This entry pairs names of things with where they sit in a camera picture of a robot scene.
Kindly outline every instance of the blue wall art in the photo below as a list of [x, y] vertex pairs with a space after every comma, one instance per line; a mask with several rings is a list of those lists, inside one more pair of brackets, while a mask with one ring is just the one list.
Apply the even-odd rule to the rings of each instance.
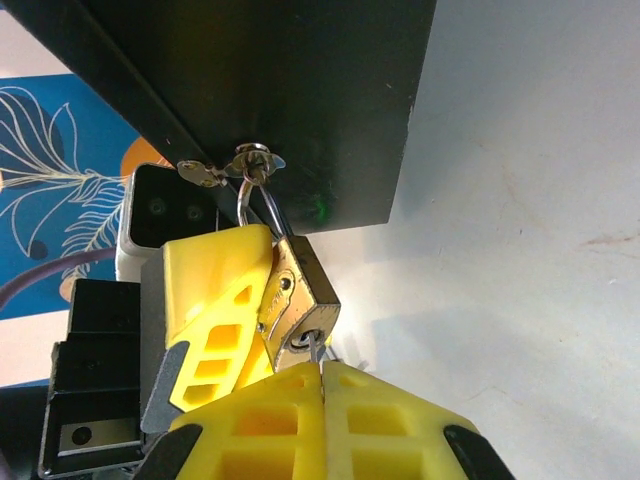
[[[115, 245], [127, 177], [162, 157], [75, 75], [0, 80], [0, 283], [34, 266]], [[86, 264], [15, 297], [0, 319], [62, 310]]]

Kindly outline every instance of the camera lens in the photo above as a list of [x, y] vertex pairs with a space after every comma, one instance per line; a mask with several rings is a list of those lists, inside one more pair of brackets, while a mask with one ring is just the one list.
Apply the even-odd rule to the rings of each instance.
[[198, 220], [201, 220], [203, 216], [204, 216], [204, 212], [202, 211], [202, 208], [200, 208], [198, 205], [189, 205], [187, 207], [187, 218], [192, 222], [197, 222]]
[[149, 211], [153, 215], [163, 215], [167, 211], [167, 204], [161, 198], [153, 198], [149, 201]]

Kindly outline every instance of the padlock body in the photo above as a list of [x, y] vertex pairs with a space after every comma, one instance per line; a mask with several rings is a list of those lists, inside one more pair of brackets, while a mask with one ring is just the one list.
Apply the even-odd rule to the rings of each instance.
[[258, 322], [274, 371], [309, 361], [306, 332], [317, 332], [322, 345], [340, 313], [340, 301], [309, 240], [281, 238], [274, 246], [274, 265], [267, 282]]

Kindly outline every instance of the padlock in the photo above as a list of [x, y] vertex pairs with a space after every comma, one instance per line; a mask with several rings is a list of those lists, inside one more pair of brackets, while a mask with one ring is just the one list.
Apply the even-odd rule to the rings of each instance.
[[[244, 209], [252, 184], [245, 180], [238, 201], [238, 222], [246, 225]], [[278, 239], [274, 262], [258, 312], [258, 331], [274, 372], [312, 358], [311, 344], [323, 345], [338, 319], [340, 300], [307, 237], [293, 235], [283, 213], [259, 185], [274, 218]]]

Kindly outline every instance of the orange circle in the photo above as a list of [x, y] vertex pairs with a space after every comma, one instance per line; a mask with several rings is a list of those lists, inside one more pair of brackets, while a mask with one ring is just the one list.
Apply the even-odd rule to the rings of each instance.
[[127, 149], [120, 164], [120, 175], [128, 177], [143, 163], [156, 163], [164, 167], [172, 165], [144, 138], [137, 138]]

